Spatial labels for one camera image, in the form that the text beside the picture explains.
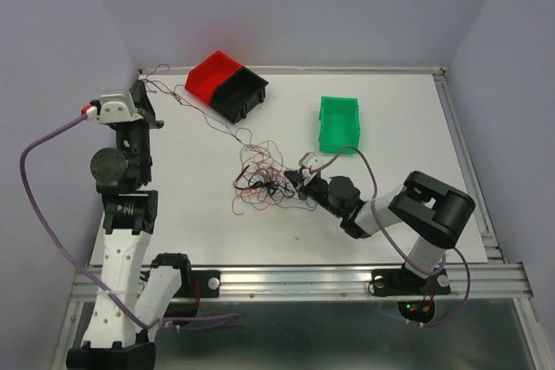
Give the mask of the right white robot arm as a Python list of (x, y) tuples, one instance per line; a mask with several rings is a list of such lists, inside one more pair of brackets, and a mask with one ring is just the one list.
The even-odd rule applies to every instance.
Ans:
[(466, 193), (423, 172), (411, 172), (392, 192), (372, 200), (345, 176), (323, 179), (306, 169), (287, 170), (284, 176), (298, 196), (311, 199), (340, 220), (340, 228), (354, 239), (365, 239), (381, 232), (397, 249), (387, 228), (405, 224), (418, 235), (399, 271), (399, 282), (409, 292), (418, 292), (440, 273), (444, 255), (455, 248), (473, 215), (474, 200)]

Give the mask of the green plastic bin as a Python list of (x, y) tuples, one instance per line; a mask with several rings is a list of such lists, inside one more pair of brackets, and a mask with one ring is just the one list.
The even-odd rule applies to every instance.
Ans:
[(321, 153), (338, 153), (345, 146), (359, 146), (361, 126), (356, 98), (322, 96), (318, 119)]

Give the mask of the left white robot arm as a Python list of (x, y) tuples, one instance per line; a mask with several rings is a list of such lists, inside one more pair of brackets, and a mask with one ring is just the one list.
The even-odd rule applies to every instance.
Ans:
[(103, 204), (103, 263), (93, 314), (79, 347), (66, 358), (68, 369), (152, 369), (155, 338), (174, 295), (193, 285), (191, 264), (182, 253), (161, 253), (139, 286), (142, 263), (154, 233), (159, 193), (152, 180), (150, 132), (161, 129), (144, 81), (129, 90), (92, 101), (88, 117), (115, 132), (115, 145), (90, 161)]

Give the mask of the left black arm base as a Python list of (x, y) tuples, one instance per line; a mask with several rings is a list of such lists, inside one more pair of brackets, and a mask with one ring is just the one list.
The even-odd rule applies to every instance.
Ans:
[(179, 272), (179, 290), (177, 298), (212, 299), (219, 297), (221, 272), (217, 269), (194, 269), (187, 254), (160, 253), (150, 263), (151, 272), (162, 267), (176, 269)]

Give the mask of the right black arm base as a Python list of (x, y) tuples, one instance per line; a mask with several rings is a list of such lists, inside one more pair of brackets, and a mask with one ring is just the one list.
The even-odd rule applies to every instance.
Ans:
[(368, 291), (378, 297), (450, 295), (451, 287), (446, 271), (422, 278), (405, 268), (394, 268), (372, 270)]

